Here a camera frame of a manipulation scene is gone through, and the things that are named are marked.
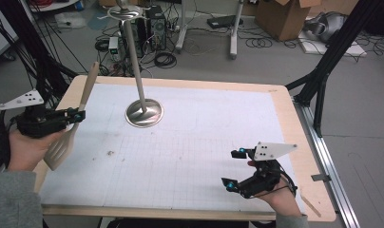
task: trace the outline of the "concrete floor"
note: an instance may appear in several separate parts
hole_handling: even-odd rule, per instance
[[[95,5],[88,5],[82,15],[89,21],[97,11]],[[253,21],[252,17],[246,17],[241,27],[255,28]],[[208,28],[204,17],[195,18],[191,25]],[[89,68],[97,56],[94,38],[100,34],[100,30],[85,27],[65,30],[60,35],[80,62]],[[56,37],[52,37],[63,64],[83,71]],[[154,78],[286,85],[311,72],[321,58],[304,54],[299,46],[288,48],[272,41],[269,48],[252,48],[239,39],[238,58],[230,60],[227,35],[191,30],[187,39],[186,48],[198,51],[191,47],[194,42],[200,48],[198,55],[185,50],[176,54],[175,67],[150,69]],[[366,50],[372,48],[372,45],[364,47]],[[150,77],[146,71],[142,76]],[[0,103],[29,90],[29,80],[21,62],[0,60]],[[9,111],[8,117],[19,112]],[[368,52],[358,63],[350,57],[339,62],[327,85],[322,132],[360,226],[384,227],[384,54],[378,56]],[[98,220],[46,217],[51,228],[97,227]],[[310,222],[310,226],[344,227],[340,218],[333,223]]]

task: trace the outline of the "human hand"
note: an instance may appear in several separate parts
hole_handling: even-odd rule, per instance
[[[65,131],[52,133],[41,139],[24,136],[19,130],[9,134],[10,163],[9,171],[32,171],[44,158],[49,146],[57,141]]]
[[[248,165],[255,166],[254,161],[249,161]],[[280,215],[301,217],[295,196],[288,187],[287,180],[280,178],[280,182],[275,185],[271,192],[263,191],[257,193],[255,197],[266,201]]]

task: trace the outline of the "black stand leg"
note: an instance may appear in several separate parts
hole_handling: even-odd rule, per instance
[[[310,74],[286,86],[287,89],[291,90],[304,85],[299,94],[295,96],[296,102],[304,106],[309,106],[311,100],[317,94],[314,128],[319,137],[322,137],[320,130],[321,119],[328,77],[382,3],[384,3],[384,0],[359,0],[340,32],[332,40],[317,67]]]

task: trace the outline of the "person's arm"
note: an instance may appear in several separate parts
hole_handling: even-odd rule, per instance
[[[51,143],[63,132],[31,139],[16,130],[10,133],[10,164],[0,173],[0,227],[41,228],[42,208],[34,192],[35,173]]]
[[[256,197],[269,203],[275,210],[277,228],[308,228],[307,216],[301,214],[293,193],[286,186],[287,183],[280,179],[274,192],[261,192]]]

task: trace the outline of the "gray sleeve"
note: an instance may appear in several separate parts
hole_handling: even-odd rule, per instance
[[[309,228],[308,217],[286,217],[276,214],[277,228]]]
[[[34,193],[35,173],[0,173],[0,228],[42,228],[42,208]]]

